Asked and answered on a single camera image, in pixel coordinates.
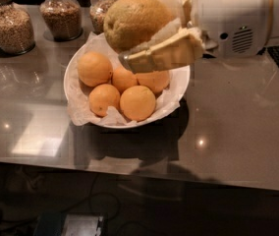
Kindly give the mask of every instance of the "jar of grains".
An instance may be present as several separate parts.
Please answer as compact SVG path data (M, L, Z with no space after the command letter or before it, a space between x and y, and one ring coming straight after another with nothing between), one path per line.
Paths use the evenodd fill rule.
M40 13L57 41L75 39L83 32L81 5L76 0L45 0Z
M16 8L12 0L0 0L0 48L14 55L34 48L30 16Z
M97 0L90 6L90 18L97 34L103 33L103 21L108 9L117 0Z

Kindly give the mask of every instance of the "table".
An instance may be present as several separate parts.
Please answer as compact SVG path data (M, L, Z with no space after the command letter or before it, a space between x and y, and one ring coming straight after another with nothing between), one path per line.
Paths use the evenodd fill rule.
M201 59L181 107L130 130L74 126L63 78L92 31L55 42L27 6L36 47L0 52L0 162L279 190L279 69L265 53Z

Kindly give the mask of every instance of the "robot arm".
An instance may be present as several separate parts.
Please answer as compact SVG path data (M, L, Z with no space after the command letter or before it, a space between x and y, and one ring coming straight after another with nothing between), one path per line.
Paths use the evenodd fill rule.
M256 55L279 45L279 0L181 0L184 28L139 53L119 55L134 73L192 64L206 52L219 58Z

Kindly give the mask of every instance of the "dark floor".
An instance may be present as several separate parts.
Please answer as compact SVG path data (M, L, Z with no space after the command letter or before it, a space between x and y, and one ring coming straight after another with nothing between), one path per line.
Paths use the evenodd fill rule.
M106 235L276 235L279 192L0 164L0 235L47 212L101 214Z

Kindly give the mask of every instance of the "air vent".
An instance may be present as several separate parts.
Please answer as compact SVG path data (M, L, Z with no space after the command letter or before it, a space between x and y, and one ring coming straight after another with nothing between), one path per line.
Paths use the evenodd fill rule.
M232 39L232 50L237 53L244 53L251 48L253 42L253 32L251 29L238 31Z

